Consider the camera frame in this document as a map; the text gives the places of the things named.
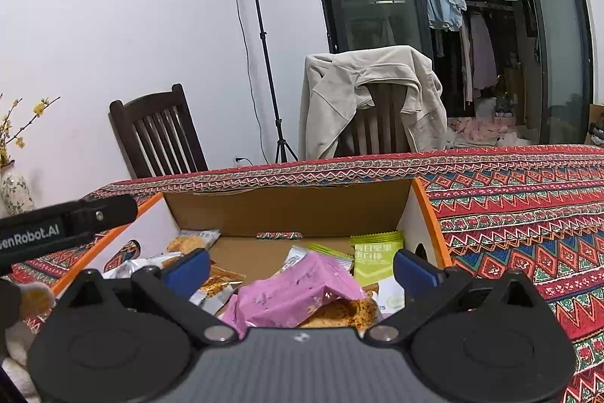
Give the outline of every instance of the green snack package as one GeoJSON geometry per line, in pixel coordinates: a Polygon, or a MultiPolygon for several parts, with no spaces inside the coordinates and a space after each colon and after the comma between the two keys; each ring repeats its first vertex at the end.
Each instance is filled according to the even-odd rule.
{"type": "Polygon", "coordinates": [[[394,275],[394,255],[403,247],[403,233],[370,234],[353,236],[354,278],[365,287],[394,275]]]}
{"type": "Polygon", "coordinates": [[[336,249],[328,248],[327,246],[317,245],[316,243],[311,243],[310,245],[306,245],[306,249],[310,249],[312,251],[318,251],[324,255],[328,255],[336,258],[352,258],[352,255],[347,253],[342,253],[336,249]]]}

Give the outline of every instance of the wardrobe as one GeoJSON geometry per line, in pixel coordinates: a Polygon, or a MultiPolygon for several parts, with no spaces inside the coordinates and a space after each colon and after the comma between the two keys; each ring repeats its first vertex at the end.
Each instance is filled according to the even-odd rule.
{"type": "Polygon", "coordinates": [[[434,22],[438,2],[323,0],[330,49],[411,45],[433,60],[450,118],[476,117],[490,104],[533,143],[584,141],[593,99],[585,0],[463,0],[470,54],[458,26],[434,22]]]}

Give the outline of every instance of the blue gripper pad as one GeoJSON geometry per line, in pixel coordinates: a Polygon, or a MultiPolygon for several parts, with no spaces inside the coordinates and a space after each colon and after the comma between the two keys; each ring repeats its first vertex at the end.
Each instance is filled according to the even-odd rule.
{"type": "Polygon", "coordinates": [[[162,273],[162,281],[178,296],[189,299],[210,277],[210,254],[195,249],[162,273]]]}
{"type": "Polygon", "coordinates": [[[445,273],[411,251],[400,249],[394,255],[394,278],[411,299],[436,287],[445,273]]]}

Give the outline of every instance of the pink snack package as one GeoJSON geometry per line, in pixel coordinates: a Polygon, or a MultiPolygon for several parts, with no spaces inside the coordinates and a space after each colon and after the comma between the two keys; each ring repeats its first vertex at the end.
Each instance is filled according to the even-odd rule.
{"type": "Polygon", "coordinates": [[[365,292],[335,258],[309,251],[285,272],[239,289],[222,321],[242,338],[248,327],[295,328],[336,299],[364,299],[365,292]]]}

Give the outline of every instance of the power cord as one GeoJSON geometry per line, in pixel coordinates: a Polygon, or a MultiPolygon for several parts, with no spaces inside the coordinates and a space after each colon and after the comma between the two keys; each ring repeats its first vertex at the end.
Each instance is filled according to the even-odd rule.
{"type": "Polygon", "coordinates": [[[260,150],[262,151],[262,156],[264,157],[267,164],[269,164],[267,155],[264,153],[264,148],[262,147],[262,125],[260,125],[260,118],[258,118],[258,111],[256,109],[256,100],[254,99],[254,88],[252,87],[252,76],[250,75],[250,51],[248,49],[248,41],[245,38],[245,30],[243,29],[243,22],[241,21],[241,11],[239,9],[239,0],[235,0],[237,4],[237,17],[239,18],[239,26],[241,27],[241,34],[243,36],[243,44],[245,45],[245,58],[248,64],[248,81],[250,82],[250,95],[252,96],[252,103],[254,104],[254,114],[256,116],[256,121],[258,122],[258,129],[260,130],[260,150]]]}
{"type": "Polygon", "coordinates": [[[253,166],[254,164],[246,157],[236,157],[235,158],[235,162],[242,162],[242,161],[247,161],[250,163],[250,166],[253,166]]]}

